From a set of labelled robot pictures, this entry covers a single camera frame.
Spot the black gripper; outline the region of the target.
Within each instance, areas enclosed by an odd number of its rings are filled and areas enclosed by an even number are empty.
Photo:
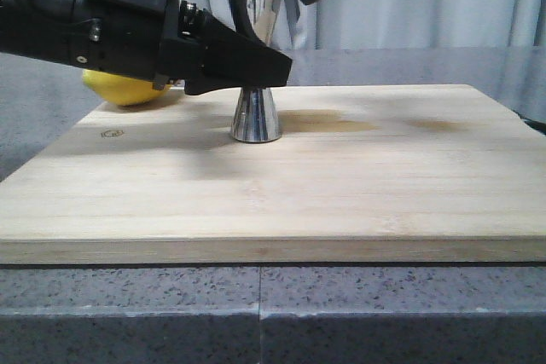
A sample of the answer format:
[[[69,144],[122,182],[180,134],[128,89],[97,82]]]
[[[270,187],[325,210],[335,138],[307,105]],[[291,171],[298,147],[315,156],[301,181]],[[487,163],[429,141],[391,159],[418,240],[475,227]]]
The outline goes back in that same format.
[[[184,79],[187,95],[286,85],[293,61],[257,36],[255,0],[228,1],[235,29],[202,9],[197,41],[179,31],[180,0],[72,0],[71,21],[84,26],[67,42],[67,62],[159,88]]]

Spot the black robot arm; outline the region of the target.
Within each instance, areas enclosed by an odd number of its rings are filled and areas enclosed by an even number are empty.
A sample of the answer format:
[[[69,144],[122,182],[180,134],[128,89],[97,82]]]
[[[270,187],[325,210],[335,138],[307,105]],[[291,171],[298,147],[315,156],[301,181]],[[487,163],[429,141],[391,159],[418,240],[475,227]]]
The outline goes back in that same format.
[[[1,0],[1,50],[190,95],[280,87],[292,65],[183,0]]]

